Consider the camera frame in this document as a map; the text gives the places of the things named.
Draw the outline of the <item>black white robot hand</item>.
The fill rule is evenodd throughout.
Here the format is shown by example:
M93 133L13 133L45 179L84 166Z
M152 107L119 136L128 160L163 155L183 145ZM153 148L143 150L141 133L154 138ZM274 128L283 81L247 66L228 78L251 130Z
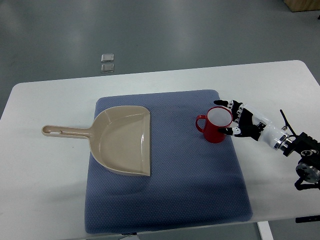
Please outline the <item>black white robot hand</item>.
M237 138L252 138L264 142L272 149L280 149L290 137L283 129L276 127L273 122L248 104L236 100L215 100L218 106L231 111L234 127L220 127L218 131Z

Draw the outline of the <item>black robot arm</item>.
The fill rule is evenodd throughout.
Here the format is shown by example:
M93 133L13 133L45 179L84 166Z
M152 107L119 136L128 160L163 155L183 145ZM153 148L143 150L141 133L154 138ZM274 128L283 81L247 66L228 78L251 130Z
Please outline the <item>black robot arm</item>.
M298 180L294 183L298 191L320 188L320 143L305 132L297 135L289 124L283 110L280 113L284 120L283 130L289 129L280 139L279 149L288 157L295 152L300 155L295 171Z

